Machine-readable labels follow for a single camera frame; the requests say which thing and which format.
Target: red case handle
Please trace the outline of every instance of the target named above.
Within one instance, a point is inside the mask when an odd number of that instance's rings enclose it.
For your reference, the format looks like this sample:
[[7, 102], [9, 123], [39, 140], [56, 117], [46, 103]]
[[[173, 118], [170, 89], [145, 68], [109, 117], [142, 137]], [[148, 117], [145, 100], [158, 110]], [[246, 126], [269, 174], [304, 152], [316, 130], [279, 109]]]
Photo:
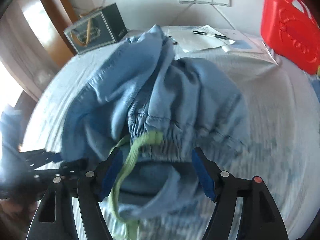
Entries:
[[[295, 1], [295, 0], [285, 0], [286, 2], [288, 2], [288, 3], [290, 3], [290, 4], [292, 4], [292, 2], [293, 1]], [[306, 9], [306, 6], [305, 6], [305, 4], [304, 4], [304, 1], [303, 0], [297, 0], [300, 4], [301, 4], [301, 6], [302, 6], [302, 8], [303, 8], [303, 12], [304, 12], [304, 14], [305, 15], [307, 15], [308, 16], [308, 18], [309, 18], [309, 14], [308, 14], [308, 11], [307, 11], [307, 9]], [[311, 16], [311, 21], [312, 21], [312, 23], [315, 25], [315, 26], [317, 26], [317, 22], [316, 22], [316, 20], [315, 20], [315, 18], [313, 17], [313, 15], [310, 13], [310, 16]]]

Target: clothing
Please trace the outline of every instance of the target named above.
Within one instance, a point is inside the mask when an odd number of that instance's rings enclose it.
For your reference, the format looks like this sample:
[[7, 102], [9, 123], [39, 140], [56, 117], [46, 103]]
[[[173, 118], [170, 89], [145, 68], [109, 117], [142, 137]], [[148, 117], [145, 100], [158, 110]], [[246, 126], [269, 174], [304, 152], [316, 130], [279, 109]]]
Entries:
[[[62, 133], [67, 161], [102, 161], [122, 136], [153, 130], [164, 142], [142, 149], [119, 194], [124, 219], [152, 218], [203, 196], [191, 150], [224, 164], [247, 136], [247, 109], [236, 85], [212, 62], [174, 60], [159, 26], [121, 44], [71, 103]], [[129, 145], [121, 147], [124, 157]]]

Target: bag handle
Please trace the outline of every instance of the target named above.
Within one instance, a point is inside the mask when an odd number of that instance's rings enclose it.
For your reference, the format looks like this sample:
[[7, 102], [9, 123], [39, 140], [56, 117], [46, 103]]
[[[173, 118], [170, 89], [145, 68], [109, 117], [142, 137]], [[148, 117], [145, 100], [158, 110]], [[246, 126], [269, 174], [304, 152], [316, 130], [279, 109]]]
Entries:
[[[292, 2], [295, 1], [295, 0], [285, 0], [285, 1], [292, 4]], [[306, 8], [303, 0], [297, 0], [297, 1], [301, 4], [301, 6], [302, 6], [302, 8], [303, 8], [304, 14], [305, 14], [308, 18], [310, 18], [310, 17], [309, 17], [309, 14], [308, 14], [308, 10], [307, 10], [307, 8]], [[310, 13], [310, 16], [311, 16], [310, 20], [312, 21], [312, 23], [313, 23], [315, 26], [317, 26], [318, 24], [317, 24], [315, 18], [313, 17], [313, 15], [312, 15], [311, 13]]]
[[[100, 7], [97, 7], [97, 8], [94, 8], [93, 10], [89, 11], [89, 12], [86, 12], [86, 13], [82, 13], [79, 15], [80, 18], [83, 18], [84, 16], [96, 11], [96, 10], [100, 10], [102, 9], [103, 7], [100, 6]], [[88, 20], [88, 24], [87, 24], [87, 38], [86, 38], [86, 41], [85, 42], [82, 42], [81, 40], [79, 40], [79, 38], [77, 37], [77, 35], [74, 33], [74, 32], [71, 32], [71, 38], [75, 41], [75, 43], [81, 47], [86, 47], [88, 46], [89, 42], [90, 42], [90, 37], [91, 37], [91, 24], [92, 24], [92, 20], [89, 19]]]

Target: blue gripper pad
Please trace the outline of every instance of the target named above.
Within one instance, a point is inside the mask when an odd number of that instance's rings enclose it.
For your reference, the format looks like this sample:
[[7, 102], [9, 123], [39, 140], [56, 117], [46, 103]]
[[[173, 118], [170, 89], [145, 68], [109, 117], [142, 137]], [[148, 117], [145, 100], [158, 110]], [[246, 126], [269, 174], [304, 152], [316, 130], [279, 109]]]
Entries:
[[214, 180], [211, 179], [201, 159], [199, 158], [198, 153], [195, 150], [192, 150], [191, 160], [193, 167], [196, 170], [199, 182], [203, 188], [204, 194], [210, 198], [211, 201], [214, 201], [217, 197], [214, 192]]
[[122, 168], [122, 162], [123, 154], [122, 151], [119, 150], [115, 158], [113, 159], [111, 166], [106, 172], [104, 179], [102, 180], [101, 191], [98, 194], [99, 202], [102, 202], [107, 196], [109, 196], [113, 184], [115, 183], [116, 178], [118, 176], [118, 173]]

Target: silver screw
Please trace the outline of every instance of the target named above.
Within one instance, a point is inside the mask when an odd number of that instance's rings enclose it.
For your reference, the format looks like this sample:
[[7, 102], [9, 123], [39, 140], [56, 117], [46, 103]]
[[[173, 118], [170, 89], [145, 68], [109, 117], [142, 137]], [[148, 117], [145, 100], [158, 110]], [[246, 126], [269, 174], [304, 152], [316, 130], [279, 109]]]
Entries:
[[91, 177], [94, 176], [94, 172], [93, 172], [93, 171], [88, 171], [88, 172], [85, 174], [85, 176], [86, 176], [87, 178], [91, 178]]
[[60, 177], [55, 177], [53, 179], [53, 183], [59, 183], [61, 181], [61, 178]]
[[221, 175], [222, 177], [227, 178], [227, 177], [229, 177], [229, 172], [227, 172], [227, 171], [221, 171], [221, 172], [220, 172], [220, 175]]

